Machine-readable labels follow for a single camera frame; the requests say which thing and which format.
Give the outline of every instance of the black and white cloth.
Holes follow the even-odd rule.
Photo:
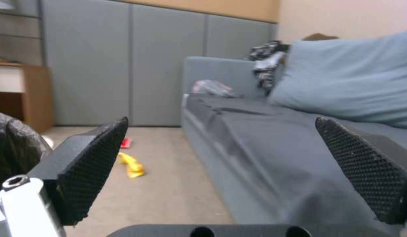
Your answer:
[[[274,87],[275,69],[280,60],[285,57],[288,49],[288,45],[283,45],[280,41],[273,40],[250,50],[247,59],[256,62],[253,72],[259,80],[258,87],[265,90],[266,95]]]

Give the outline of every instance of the beige wall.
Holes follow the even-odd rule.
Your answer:
[[[173,9],[277,22],[280,0],[120,0]]]
[[[286,43],[312,33],[341,38],[407,30],[407,0],[282,0],[277,38]]]

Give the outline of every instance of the black plastic bag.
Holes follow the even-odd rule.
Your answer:
[[[3,181],[28,173],[51,147],[32,128],[0,113],[0,190]]]

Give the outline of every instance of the carpet floor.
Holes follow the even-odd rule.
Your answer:
[[[44,135],[56,147],[90,129],[54,127]],[[125,165],[116,162],[89,216],[65,227],[68,237],[107,236],[136,224],[233,223],[181,128],[134,127],[127,136],[133,142],[122,152],[134,156],[147,173],[130,179]]]

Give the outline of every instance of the gray wall panel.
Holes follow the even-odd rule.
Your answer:
[[[183,60],[202,56],[205,16],[141,5],[131,9],[133,124],[178,126]]]
[[[243,59],[250,49],[268,42],[271,24],[209,15],[206,56]]]
[[[12,0],[15,9],[0,10],[0,13],[39,17],[38,1],[39,0]]]
[[[0,35],[40,38],[39,19],[0,14]]]
[[[129,5],[43,1],[56,123],[97,125],[129,114]]]
[[[277,39],[277,32],[278,32],[278,25],[277,24],[271,24],[271,39],[272,40]]]
[[[0,36],[0,57],[40,66],[41,56],[41,39]]]

